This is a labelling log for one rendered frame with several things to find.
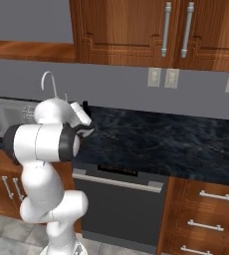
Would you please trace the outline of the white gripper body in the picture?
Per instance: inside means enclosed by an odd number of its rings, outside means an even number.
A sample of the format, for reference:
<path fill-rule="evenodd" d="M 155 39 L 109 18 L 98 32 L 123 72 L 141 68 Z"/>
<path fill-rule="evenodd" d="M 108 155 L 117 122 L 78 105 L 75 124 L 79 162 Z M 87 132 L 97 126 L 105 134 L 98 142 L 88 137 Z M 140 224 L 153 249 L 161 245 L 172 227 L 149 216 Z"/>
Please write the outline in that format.
<path fill-rule="evenodd" d="M 88 137 L 95 130 L 95 125 L 90 124 L 89 126 L 78 125 L 75 127 L 75 132 L 79 137 Z"/>

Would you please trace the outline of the dark bottle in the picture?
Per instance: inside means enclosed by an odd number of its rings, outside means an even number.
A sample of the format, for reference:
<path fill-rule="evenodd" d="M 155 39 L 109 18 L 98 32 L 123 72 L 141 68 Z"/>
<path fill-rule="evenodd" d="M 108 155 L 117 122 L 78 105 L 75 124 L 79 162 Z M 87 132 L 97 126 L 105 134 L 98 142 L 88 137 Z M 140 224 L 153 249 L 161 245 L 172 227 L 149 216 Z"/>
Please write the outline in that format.
<path fill-rule="evenodd" d="M 88 101 L 83 101 L 83 109 L 85 111 L 85 113 L 91 117 L 91 111 L 89 109 L 89 105 L 88 105 Z"/>

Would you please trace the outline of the steel sink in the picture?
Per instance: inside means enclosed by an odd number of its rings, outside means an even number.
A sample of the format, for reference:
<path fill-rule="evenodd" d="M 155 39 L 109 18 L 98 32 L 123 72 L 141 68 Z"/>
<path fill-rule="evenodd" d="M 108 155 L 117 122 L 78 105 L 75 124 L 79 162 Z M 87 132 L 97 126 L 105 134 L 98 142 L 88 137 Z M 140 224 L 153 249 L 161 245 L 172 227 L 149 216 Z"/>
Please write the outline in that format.
<path fill-rule="evenodd" d="M 9 126 L 33 124 L 36 102 L 0 99 L 0 137 Z"/>

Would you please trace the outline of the curved silver tap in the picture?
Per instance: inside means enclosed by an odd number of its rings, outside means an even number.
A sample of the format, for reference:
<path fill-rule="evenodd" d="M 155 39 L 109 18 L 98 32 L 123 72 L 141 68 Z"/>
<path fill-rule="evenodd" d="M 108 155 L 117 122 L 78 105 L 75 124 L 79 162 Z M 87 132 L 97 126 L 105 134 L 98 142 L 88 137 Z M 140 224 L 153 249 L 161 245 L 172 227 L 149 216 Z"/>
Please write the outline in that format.
<path fill-rule="evenodd" d="M 41 79 L 41 90 L 44 91 L 45 90 L 45 80 L 46 80 L 46 77 L 47 76 L 50 76 L 51 77 L 51 81 L 52 81 L 52 86 L 53 86 L 53 91 L 54 91 L 54 96 L 55 96 L 55 99 L 58 98 L 58 94 L 57 94 L 57 88 L 56 88 L 56 82 L 55 82 L 55 78 L 53 76 L 53 73 L 51 71 L 46 71 L 43 76 L 42 76 L 42 79 Z"/>

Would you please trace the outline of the dark grey dishwasher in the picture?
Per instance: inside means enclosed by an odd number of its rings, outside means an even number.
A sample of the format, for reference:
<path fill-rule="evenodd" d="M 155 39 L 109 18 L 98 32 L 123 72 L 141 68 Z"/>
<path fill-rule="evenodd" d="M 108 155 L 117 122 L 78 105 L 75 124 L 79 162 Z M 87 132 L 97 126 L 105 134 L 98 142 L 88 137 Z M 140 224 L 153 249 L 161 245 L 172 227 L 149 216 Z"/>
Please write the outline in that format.
<path fill-rule="evenodd" d="M 89 208 L 82 219 L 83 236 L 99 242 L 154 254 L 164 205 L 167 178 L 132 169 L 78 162 L 73 174 L 148 185 L 163 184 L 160 193 L 74 179 L 77 190 L 84 192 Z"/>

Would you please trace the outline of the wooden drawer front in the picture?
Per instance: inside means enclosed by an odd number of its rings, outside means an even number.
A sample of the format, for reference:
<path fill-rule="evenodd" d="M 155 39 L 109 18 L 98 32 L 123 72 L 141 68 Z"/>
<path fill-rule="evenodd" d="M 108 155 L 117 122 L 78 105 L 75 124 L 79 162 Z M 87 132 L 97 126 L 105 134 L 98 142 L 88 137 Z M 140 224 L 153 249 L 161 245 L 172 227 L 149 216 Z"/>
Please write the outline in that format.
<path fill-rule="evenodd" d="M 197 206 L 229 212 L 229 185 L 187 180 L 182 197 Z"/>
<path fill-rule="evenodd" d="M 183 252 L 180 250 L 182 245 L 186 245 L 190 249 L 207 251 L 209 250 L 213 255 L 229 255 L 229 243 L 218 244 L 207 242 L 205 240 L 194 239 L 175 239 L 165 251 L 171 255 L 197 255 L 190 252 Z"/>
<path fill-rule="evenodd" d="M 206 211 L 181 210 L 176 227 L 190 235 L 229 238 L 229 216 Z"/>

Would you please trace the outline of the wooden wall shelf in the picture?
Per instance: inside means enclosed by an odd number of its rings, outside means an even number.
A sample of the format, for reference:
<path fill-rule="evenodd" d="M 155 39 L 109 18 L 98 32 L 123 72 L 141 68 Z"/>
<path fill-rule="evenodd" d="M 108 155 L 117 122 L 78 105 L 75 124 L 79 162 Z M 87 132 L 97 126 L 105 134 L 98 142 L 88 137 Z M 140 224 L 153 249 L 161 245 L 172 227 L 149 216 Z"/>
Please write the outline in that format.
<path fill-rule="evenodd" d="M 0 41 L 0 59 L 52 63 L 75 63 L 73 44 Z"/>

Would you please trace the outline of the wooden wall cupboard door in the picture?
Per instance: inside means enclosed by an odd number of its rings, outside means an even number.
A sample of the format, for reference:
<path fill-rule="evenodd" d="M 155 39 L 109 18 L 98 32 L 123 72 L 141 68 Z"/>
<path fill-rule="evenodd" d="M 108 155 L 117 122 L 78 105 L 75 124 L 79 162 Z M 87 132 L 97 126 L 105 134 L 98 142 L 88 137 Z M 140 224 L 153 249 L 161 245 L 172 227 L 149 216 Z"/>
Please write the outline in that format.
<path fill-rule="evenodd" d="M 186 58 L 180 57 L 186 8 L 194 2 Z M 229 0 L 180 0 L 173 67 L 229 72 Z"/>
<path fill-rule="evenodd" d="M 76 61 L 168 68 L 180 0 L 69 0 Z M 165 3 L 171 2 L 167 53 L 160 56 Z"/>

